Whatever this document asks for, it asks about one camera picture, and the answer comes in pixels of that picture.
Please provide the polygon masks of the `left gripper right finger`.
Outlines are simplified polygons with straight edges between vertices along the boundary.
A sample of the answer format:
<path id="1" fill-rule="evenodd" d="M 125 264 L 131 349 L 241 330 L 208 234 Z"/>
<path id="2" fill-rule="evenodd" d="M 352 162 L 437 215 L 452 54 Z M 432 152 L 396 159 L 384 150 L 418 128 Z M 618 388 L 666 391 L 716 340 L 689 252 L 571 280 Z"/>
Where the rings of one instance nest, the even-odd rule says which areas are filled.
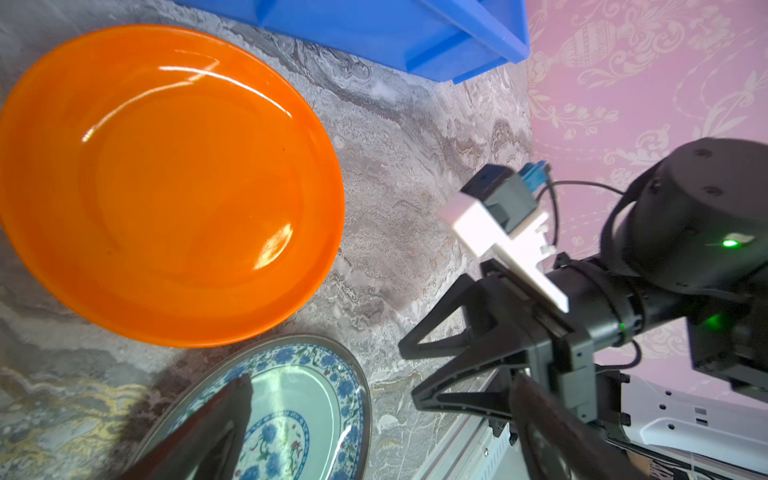
<path id="1" fill-rule="evenodd" d="M 525 374 L 511 384 L 510 408 L 531 479 L 646 477 Z"/>

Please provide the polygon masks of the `orange plastic plate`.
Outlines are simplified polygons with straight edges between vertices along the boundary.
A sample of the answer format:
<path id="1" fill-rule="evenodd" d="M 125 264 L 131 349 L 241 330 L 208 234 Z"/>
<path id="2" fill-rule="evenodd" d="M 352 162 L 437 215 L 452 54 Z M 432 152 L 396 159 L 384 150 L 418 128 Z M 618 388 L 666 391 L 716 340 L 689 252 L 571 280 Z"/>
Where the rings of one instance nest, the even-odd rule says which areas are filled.
<path id="1" fill-rule="evenodd" d="M 1 222 L 33 276 L 90 322 L 173 347 L 261 334 L 334 262 L 341 168 L 271 67 L 179 27 L 55 48 L 1 111 Z"/>

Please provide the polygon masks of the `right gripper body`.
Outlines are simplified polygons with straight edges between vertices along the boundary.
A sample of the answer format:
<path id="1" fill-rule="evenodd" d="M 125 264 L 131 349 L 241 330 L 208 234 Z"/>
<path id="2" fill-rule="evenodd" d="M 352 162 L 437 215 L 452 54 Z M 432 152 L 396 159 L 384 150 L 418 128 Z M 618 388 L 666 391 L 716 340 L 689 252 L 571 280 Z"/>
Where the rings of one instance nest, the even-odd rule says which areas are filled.
<path id="1" fill-rule="evenodd" d="M 498 373 L 481 395 L 483 416 L 517 419 L 512 382 L 528 374 L 578 419 L 598 419 L 603 374 L 594 355 L 641 332 L 639 278 L 612 273 L 597 258 L 569 260 L 547 276 L 570 299 L 563 313 L 499 261 L 484 262 L 481 272 L 495 322 L 490 337 L 501 342 L 488 363 Z"/>

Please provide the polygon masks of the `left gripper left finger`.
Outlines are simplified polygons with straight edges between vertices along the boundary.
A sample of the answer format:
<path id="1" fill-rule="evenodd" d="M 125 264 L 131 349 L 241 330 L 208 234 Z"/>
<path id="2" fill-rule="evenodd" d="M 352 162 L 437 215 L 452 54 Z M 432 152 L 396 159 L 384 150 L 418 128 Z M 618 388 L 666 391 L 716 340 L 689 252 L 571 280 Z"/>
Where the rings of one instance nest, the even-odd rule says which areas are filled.
<path id="1" fill-rule="evenodd" d="M 253 388 L 244 374 L 229 382 L 123 479 L 231 479 L 251 415 Z"/>

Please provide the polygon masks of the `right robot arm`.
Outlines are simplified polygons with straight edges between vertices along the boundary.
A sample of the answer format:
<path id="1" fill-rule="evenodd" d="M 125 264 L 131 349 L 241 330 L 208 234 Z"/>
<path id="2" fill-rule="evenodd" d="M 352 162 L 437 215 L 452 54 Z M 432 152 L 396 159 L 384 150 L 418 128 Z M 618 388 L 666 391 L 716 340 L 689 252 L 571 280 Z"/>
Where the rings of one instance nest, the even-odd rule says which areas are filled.
<path id="1" fill-rule="evenodd" d="M 767 398 L 767 148 L 687 143 L 637 177 L 599 252 L 556 249 L 539 199 L 545 163 L 488 164 L 442 210 L 482 258 L 400 341 L 405 359 L 444 358 L 413 389 L 420 411 L 508 431 L 532 479 L 767 475 L 767 415 L 632 378 L 595 355 L 684 319 L 692 368 Z"/>

